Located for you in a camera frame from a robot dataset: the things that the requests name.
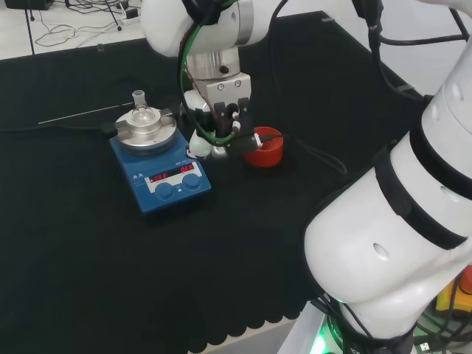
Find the metal rod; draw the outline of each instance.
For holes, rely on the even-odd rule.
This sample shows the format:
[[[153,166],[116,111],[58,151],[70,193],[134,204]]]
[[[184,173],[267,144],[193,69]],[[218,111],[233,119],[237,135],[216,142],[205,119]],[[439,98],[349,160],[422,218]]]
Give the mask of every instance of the metal rod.
[[[28,34],[29,34],[29,42],[31,43],[31,52],[35,54],[35,46],[32,43],[32,36],[31,36],[31,27],[30,27],[30,19],[28,18],[28,10],[24,9],[24,15],[27,17],[27,25],[28,25]]]
[[[95,109],[93,111],[88,111],[88,112],[83,112],[83,113],[77,113],[77,114],[72,114],[70,116],[65,116],[65,117],[61,117],[61,118],[55,118],[55,119],[50,119],[50,120],[45,120],[44,122],[39,122],[38,124],[45,124],[45,123],[49,123],[49,122],[55,122],[57,120],[62,120],[62,119],[66,119],[66,118],[72,118],[72,117],[78,117],[78,116],[83,116],[84,114],[89,114],[89,113],[95,113],[95,112],[100,112],[100,111],[105,111],[107,109],[112,109],[112,108],[118,108],[118,107],[123,107],[123,106],[126,106],[126,105],[133,105],[134,103],[133,102],[129,102],[129,103],[123,103],[122,105],[113,105],[111,107],[105,107],[105,108],[100,108],[100,109]]]
[[[106,3],[106,5],[108,6],[108,9],[110,10],[110,14],[113,16],[113,19],[114,19],[114,21],[115,21],[115,24],[117,24],[117,26],[118,26],[118,30],[121,31],[121,26],[118,25],[117,18],[115,17],[115,14],[114,14],[113,11],[111,10],[111,7],[110,7],[110,4],[108,3],[108,0],[105,0],[105,3]]]

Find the red button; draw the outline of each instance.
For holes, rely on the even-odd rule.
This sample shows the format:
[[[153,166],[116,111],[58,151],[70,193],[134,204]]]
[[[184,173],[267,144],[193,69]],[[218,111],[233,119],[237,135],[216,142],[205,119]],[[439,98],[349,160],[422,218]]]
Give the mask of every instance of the red button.
[[[465,273],[460,278],[460,288],[464,293],[472,295],[472,265],[465,269]]]

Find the black strap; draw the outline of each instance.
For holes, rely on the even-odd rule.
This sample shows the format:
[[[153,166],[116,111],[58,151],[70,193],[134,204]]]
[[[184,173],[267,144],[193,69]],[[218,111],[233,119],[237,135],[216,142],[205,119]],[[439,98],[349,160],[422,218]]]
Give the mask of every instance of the black strap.
[[[447,230],[435,221],[406,191],[395,173],[390,152],[384,148],[375,158],[375,174],[383,196],[398,216],[401,216],[413,230],[441,249],[454,249],[466,237]]]
[[[418,161],[434,179],[462,197],[472,200],[472,179],[453,168],[434,150],[422,125],[410,132],[410,144]]]

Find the green light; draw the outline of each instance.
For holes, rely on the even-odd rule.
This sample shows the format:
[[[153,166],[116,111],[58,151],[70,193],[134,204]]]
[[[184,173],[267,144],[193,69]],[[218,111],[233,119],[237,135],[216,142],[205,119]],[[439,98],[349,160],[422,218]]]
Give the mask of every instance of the green light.
[[[311,347],[310,354],[323,354],[326,349],[326,342],[323,339],[322,334],[320,333]]]

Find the green cable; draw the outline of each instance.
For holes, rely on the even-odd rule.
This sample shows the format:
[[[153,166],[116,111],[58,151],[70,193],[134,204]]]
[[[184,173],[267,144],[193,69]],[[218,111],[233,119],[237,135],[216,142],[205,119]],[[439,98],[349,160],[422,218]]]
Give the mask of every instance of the green cable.
[[[232,5],[234,4],[235,2],[237,2],[238,0],[228,0],[226,2],[223,3],[223,6],[229,6],[229,5]],[[181,65],[181,74],[180,74],[180,81],[181,81],[181,84],[182,86],[184,85],[184,72],[185,72],[185,63],[187,62],[187,56],[190,52],[190,48],[192,48],[192,45],[193,45],[193,42],[195,41],[195,39],[197,38],[197,35],[198,33],[200,32],[200,29],[201,27],[198,26],[196,28],[196,30],[194,31],[194,33],[192,33],[192,35],[190,36],[188,42],[187,42],[187,45],[185,46],[184,48],[184,54],[183,54],[183,58],[182,58],[182,65]],[[233,139],[233,137],[235,136],[235,132],[231,132],[228,136],[224,137],[224,138],[215,138],[213,137],[211,134],[209,134],[208,132],[206,132],[198,123],[197,123],[197,128],[199,129],[199,131],[205,135],[205,137],[214,142],[214,143],[217,143],[217,144],[226,144],[227,142],[229,142],[231,139]]]

